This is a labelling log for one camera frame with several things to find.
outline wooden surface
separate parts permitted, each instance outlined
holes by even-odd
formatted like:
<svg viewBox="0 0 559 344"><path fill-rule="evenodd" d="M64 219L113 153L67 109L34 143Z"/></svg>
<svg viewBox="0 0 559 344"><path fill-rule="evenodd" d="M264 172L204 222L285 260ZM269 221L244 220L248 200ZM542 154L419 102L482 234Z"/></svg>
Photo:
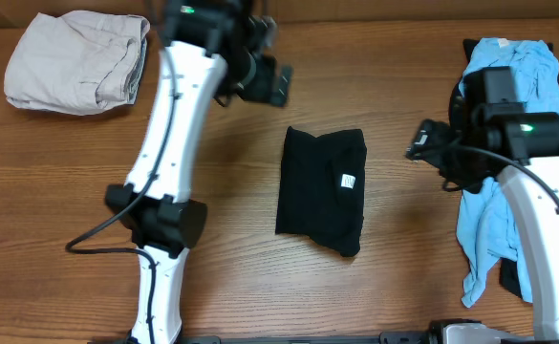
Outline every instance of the wooden surface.
<svg viewBox="0 0 559 344"><path fill-rule="evenodd" d="M259 6L262 0L256 0ZM163 0L154 0L157 9ZM74 10L147 15L143 0L0 0L0 28L26 28L38 12ZM269 0L280 23L347 20L440 20L559 17L549 0Z"/></svg>
<svg viewBox="0 0 559 344"><path fill-rule="evenodd" d="M21 34L0 31L0 343L125 334L137 311L137 259L63 247L110 215L105 186L122 183L135 161L156 93L156 46L136 106L78 118L5 101L3 75ZM479 302L462 305L460 195L442 192L433 168L403 158L422 119L447 119L466 64L462 39L481 36L545 39L559 58L556 19L282 27L276 54L295 69L290 106L214 104L204 129L193 198L210 212L186 268L186 335L376 334L453 317L531 333L531 306L498 285L496 269ZM365 222L354 259L273 233L290 125L314 135L364 131ZM89 245L128 243L129 231L112 226Z"/></svg>

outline crumpled blue cloth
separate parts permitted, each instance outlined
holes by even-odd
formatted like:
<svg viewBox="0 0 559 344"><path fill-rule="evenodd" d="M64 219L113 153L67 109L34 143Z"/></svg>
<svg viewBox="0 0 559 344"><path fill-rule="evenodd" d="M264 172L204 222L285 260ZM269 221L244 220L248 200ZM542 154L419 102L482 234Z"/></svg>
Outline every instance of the crumpled blue cloth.
<svg viewBox="0 0 559 344"><path fill-rule="evenodd" d="M474 49L463 75L501 66L511 67L517 98L525 104L527 113L559 114L559 62L545 42L484 38ZM463 95L463 79L460 91ZM532 302L519 231L500 184L493 178L484 180L479 194L463 192L457 235L470 261L470 273L463 280L462 302L466 307L472 307L481 297L487 273L500 258L517 262L522 297Z"/></svg>

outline white towel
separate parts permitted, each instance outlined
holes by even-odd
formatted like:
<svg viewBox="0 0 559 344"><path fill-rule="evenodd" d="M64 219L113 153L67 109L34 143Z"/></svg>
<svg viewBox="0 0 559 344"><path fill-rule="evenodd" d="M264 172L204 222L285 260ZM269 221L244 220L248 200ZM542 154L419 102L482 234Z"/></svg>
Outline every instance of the white towel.
<svg viewBox="0 0 559 344"><path fill-rule="evenodd" d="M39 13L5 72L8 102L23 109L93 115L133 103L145 58L147 19L72 11Z"/></svg>

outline white arm segment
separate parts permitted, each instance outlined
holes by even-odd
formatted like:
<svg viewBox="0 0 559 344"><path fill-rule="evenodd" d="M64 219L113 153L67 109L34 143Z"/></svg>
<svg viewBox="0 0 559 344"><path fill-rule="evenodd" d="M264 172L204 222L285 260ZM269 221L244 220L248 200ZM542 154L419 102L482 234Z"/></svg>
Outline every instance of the white arm segment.
<svg viewBox="0 0 559 344"><path fill-rule="evenodd" d="M559 197L559 157L534 158L534 172ZM536 340L559 339L559 215L557 205L534 180L508 166L498 175L519 228L534 302Z"/></svg>
<svg viewBox="0 0 559 344"><path fill-rule="evenodd" d="M204 55L205 49L183 42L173 42L168 48L175 68L177 93L175 115L169 141L162 156L158 179L145 194L161 200L164 195L173 202L187 202L190 198L192 171L196 148L203 130L211 99L226 74L226 61L218 54ZM147 127L145 142L126 183L141 192L161 148L166 123L170 115L171 72L166 54L161 54L161 70L154 110Z"/></svg>
<svg viewBox="0 0 559 344"><path fill-rule="evenodd" d="M156 262L156 287L152 301L152 325L156 344L173 344L182 330L180 316L180 296L182 294L183 268L189 249L184 248L177 259L171 259L168 252L146 246L144 249ZM140 286L139 313L131 333L140 344L149 344L147 325L147 299L152 280L149 261L139 256Z"/></svg>
<svg viewBox="0 0 559 344"><path fill-rule="evenodd" d="M196 149L211 99L226 74L226 62L214 54L204 55L203 48L183 42L173 42L169 58L175 69L175 81L180 97L175 100L173 125L158 170L158 179L152 183L146 196L161 200L164 195L173 197L173 203L187 202L190 198L192 171ZM161 148L170 115L171 72L167 54L161 54L161 70L154 110L147 127L145 142L137 162L128 175L126 184L134 185L141 192L149 179L149 172ZM180 295L183 268L189 250L185 248L171 259L164 250L145 246L157 263L156 287L152 303L154 338L156 344L173 344L182 328L180 318ZM140 257L139 314L131 332L140 344L149 344L147 300L151 271L147 259Z"/></svg>

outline black garment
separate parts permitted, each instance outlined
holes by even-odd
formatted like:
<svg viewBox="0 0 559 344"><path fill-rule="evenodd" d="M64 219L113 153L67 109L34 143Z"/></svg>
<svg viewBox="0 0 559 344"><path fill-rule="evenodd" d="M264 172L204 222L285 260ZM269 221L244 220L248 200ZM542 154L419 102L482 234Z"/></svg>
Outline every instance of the black garment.
<svg viewBox="0 0 559 344"><path fill-rule="evenodd" d="M355 256L364 220L365 162L359 129L315 138L288 128L275 234L305 234L344 257Z"/></svg>
<svg viewBox="0 0 559 344"><path fill-rule="evenodd" d="M474 48L477 46L477 44L479 44L479 40L465 39L463 41L463 50L466 54L468 62L470 62L470 57L472 56L472 52L474 51ZM547 43L547 46L548 49L553 52L553 44ZM453 89L453 93L449 101L449 122L451 124L451 128L456 130L461 130L464 126L464 108L462 94L460 93L460 89L458 88L459 85L460 82L458 81L458 84ZM474 185L471 189L469 188L468 190L476 193L478 192L477 188L480 190L481 186L483 185ZM502 263L500 265L500 285L511 293L517 295L519 298L522 298L516 262L513 262L510 259L506 258L502 259Z"/></svg>

